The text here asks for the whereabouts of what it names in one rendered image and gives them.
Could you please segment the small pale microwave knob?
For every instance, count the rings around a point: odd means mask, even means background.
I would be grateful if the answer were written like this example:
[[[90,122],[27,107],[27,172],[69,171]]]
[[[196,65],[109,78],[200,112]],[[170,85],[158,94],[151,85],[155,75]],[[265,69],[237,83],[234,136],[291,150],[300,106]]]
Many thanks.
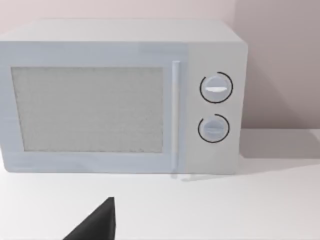
[[[227,138],[230,133],[229,121],[220,114],[202,118],[197,126],[199,137],[209,144],[217,144]]]

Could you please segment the pale microwave door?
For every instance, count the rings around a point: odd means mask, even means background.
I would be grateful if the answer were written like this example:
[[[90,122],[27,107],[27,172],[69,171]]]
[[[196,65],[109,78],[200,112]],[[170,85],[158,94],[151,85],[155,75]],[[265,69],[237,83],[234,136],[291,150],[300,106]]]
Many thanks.
[[[172,173],[172,62],[159,42],[0,42],[0,149],[11,173]]]

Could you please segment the pale microwave oven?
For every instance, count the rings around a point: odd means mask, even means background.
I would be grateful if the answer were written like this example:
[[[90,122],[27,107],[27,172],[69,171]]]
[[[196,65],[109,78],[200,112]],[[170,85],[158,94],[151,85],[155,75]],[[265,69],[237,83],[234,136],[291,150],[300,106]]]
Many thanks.
[[[221,21],[208,19],[40,19],[0,35],[1,42],[177,43],[187,48],[183,115],[184,138],[176,174],[233,174],[238,166],[248,45]],[[233,81],[233,92],[222,103],[200,94],[204,77],[217,72]],[[219,143],[198,134],[201,119],[219,114],[230,132]]]

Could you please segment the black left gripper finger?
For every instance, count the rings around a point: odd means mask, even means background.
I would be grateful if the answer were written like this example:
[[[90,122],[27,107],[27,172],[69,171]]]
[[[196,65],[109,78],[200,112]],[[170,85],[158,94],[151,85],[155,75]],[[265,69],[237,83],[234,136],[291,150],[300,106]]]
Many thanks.
[[[116,204],[108,197],[62,240],[115,240]]]

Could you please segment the large pale microwave knob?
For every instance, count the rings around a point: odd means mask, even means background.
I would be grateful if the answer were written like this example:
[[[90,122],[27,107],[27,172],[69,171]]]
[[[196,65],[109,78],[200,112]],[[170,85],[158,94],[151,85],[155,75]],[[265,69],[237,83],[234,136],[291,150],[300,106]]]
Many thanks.
[[[212,104],[220,104],[230,98],[234,90],[232,79],[224,72],[205,76],[199,85],[202,98]]]

